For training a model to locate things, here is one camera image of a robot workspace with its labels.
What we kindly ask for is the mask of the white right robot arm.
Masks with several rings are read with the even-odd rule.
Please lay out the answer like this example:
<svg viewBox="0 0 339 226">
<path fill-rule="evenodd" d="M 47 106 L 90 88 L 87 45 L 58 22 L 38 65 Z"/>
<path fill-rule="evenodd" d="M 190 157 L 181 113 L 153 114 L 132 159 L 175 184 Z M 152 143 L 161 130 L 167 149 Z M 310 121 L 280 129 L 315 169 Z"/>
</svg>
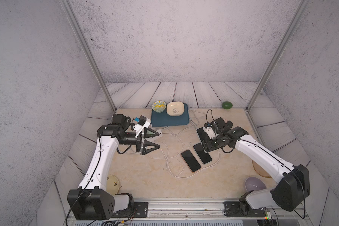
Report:
<svg viewBox="0 0 339 226">
<path fill-rule="evenodd" d="M 294 211 L 310 195 L 309 171 L 302 164 L 296 166 L 269 151 L 241 127 L 231 121 L 217 118 L 197 129 L 205 152 L 228 146 L 247 155 L 276 182 L 273 188 L 248 191 L 239 199 L 235 211 L 249 217 L 258 209 L 278 206 L 285 211 Z"/>
</svg>

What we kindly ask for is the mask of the phone with pale green case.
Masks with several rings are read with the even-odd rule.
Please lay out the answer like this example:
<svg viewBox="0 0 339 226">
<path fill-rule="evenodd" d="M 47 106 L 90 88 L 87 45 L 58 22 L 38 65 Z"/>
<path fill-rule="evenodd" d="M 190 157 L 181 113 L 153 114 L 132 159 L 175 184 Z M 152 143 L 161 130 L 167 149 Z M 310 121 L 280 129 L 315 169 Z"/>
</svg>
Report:
<svg viewBox="0 0 339 226">
<path fill-rule="evenodd" d="M 205 152 L 201 143 L 194 145 L 193 148 L 200 158 L 202 164 L 208 164 L 212 161 L 212 157 L 207 152 Z"/>
</svg>

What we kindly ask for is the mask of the black phone white edge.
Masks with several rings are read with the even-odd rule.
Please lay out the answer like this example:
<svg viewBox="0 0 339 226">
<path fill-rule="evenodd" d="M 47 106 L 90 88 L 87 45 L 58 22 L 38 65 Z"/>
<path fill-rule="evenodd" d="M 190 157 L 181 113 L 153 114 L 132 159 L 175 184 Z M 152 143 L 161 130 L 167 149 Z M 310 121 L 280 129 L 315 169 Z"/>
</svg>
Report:
<svg viewBox="0 0 339 226">
<path fill-rule="evenodd" d="M 208 135 L 207 133 L 203 130 L 203 128 L 199 128 L 196 130 L 198 137 L 200 139 L 200 142 L 202 144 L 202 147 L 206 153 L 208 153 L 209 148 L 208 148 Z"/>
</svg>

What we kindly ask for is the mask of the phone with pink case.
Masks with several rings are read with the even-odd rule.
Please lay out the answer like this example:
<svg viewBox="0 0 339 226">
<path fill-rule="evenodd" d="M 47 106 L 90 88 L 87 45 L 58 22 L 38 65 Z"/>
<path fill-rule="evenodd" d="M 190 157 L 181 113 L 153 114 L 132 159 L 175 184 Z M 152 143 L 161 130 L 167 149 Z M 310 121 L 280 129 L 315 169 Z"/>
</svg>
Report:
<svg viewBox="0 0 339 226">
<path fill-rule="evenodd" d="M 201 168 L 200 163 L 197 161 L 190 150 L 183 151 L 180 155 L 192 172 L 196 172 Z"/>
</svg>

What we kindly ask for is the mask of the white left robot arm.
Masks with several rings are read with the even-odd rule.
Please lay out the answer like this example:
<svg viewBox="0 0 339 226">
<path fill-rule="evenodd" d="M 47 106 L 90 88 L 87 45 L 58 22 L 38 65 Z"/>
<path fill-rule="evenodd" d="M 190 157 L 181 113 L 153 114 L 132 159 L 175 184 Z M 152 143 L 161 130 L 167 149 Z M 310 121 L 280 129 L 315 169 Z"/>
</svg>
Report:
<svg viewBox="0 0 339 226">
<path fill-rule="evenodd" d="M 125 115 L 113 115 L 110 124 L 97 130 L 96 149 L 89 168 L 77 189 L 71 189 L 67 195 L 69 212 L 76 220 L 109 221 L 112 217 L 125 221 L 135 216 L 135 204 L 132 194 L 111 195 L 106 190 L 107 176 L 115 153 L 122 154 L 120 145 L 135 147 L 136 152 L 146 155 L 160 148 L 148 141 L 159 133 L 150 128 L 149 118 L 140 116 L 130 118 Z"/>
</svg>

